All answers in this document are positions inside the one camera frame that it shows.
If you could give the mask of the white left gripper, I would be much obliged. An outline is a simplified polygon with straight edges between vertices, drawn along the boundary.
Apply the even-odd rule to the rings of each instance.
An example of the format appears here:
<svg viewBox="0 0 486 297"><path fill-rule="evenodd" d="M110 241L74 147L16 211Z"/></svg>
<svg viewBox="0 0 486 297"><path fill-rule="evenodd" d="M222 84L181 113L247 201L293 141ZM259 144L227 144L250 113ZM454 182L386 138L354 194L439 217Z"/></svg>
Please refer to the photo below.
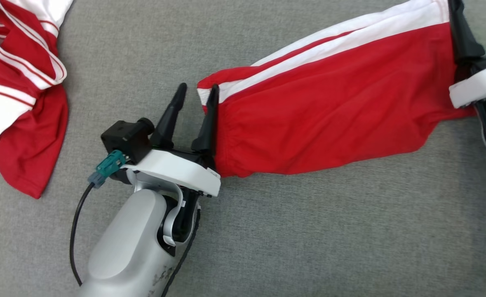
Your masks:
<svg viewBox="0 0 486 297"><path fill-rule="evenodd" d="M178 114L184 106L188 85L181 83L171 102L161 116L150 142L152 146L173 149L173 135ZM204 156L214 158L218 131L219 86L211 87L206 102L206 113L198 137L192 141L191 149ZM124 164L122 168L140 171L152 177L172 182L196 191L217 197L221 180L217 173L186 160L171 152L151 150L138 164Z"/></svg>

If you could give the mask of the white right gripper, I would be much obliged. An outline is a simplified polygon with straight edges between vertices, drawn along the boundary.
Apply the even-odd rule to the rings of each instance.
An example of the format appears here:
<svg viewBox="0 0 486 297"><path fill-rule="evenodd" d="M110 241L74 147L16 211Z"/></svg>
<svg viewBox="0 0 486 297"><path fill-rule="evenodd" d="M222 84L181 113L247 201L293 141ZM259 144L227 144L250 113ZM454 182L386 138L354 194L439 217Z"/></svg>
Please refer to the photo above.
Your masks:
<svg viewBox="0 0 486 297"><path fill-rule="evenodd" d="M449 95L453 107L461 108L486 98L486 57L465 18L463 1L449 0L448 8L456 62L455 84L449 87Z"/></svg>

